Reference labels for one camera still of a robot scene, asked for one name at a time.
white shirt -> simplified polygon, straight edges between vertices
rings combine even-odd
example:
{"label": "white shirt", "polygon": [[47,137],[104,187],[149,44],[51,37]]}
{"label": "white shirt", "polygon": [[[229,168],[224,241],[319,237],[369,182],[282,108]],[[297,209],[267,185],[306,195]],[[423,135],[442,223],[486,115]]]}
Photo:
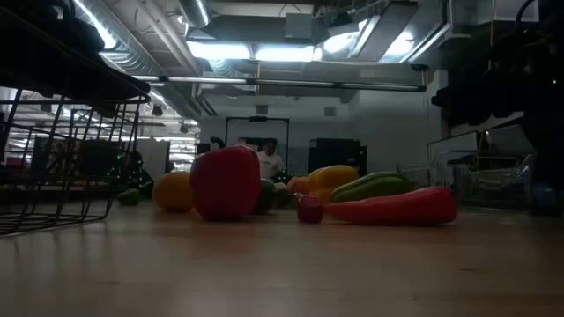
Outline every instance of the white shirt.
{"label": "white shirt", "polygon": [[278,154],[266,155],[264,151],[257,153],[258,161],[261,164],[261,177],[271,180],[276,176],[276,172],[284,169],[284,162]]}

red chili pepper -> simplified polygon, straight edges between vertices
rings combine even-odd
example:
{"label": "red chili pepper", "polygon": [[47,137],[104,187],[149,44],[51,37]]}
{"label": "red chili pepper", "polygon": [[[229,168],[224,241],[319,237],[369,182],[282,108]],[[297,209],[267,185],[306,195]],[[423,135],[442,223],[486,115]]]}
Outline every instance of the red chili pepper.
{"label": "red chili pepper", "polygon": [[448,188],[423,188],[402,195],[332,203],[325,212],[357,225],[440,225],[457,217],[456,200]]}
{"label": "red chili pepper", "polygon": [[261,191],[256,153],[242,145],[197,158],[190,175],[194,205],[205,220],[236,220],[250,214]]}

wooden floor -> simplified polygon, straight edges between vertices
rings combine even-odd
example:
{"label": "wooden floor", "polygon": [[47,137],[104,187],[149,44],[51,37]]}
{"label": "wooden floor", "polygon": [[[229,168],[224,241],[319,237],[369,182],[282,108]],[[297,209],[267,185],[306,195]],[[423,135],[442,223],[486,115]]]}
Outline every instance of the wooden floor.
{"label": "wooden floor", "polygon": [[159,215],[0,239],[0,316],[563,316],[564,222],[431,228]]}

small red cup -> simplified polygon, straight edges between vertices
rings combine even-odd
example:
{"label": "small red cup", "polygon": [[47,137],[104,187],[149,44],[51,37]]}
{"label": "small red cup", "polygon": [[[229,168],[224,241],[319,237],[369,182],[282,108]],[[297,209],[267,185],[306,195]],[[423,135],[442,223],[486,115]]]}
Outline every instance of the small red cup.
{"label": "small red cup", "polygon": [[298,219],[305,224],[319,224],[323,219],[323,205],[319,198],[307,195],[300,197]]}

green vegetable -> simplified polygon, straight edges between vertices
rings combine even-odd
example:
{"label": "green vegetable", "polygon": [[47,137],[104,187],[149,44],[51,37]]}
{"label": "green vegetable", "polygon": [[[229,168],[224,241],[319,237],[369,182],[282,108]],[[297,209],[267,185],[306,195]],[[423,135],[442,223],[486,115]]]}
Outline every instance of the green vegetable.
{"label": "green vegetable", "polygon": [[372,173],[336,188],[333,203],[354,202],[372,197],[399,195],[412,191],[412,184],[400,173]]}
{"label": "green vegetable", "polygon": [[137,189],[128,189],[117,196],[122,206],[136,206],[141,200],[141,193]]}

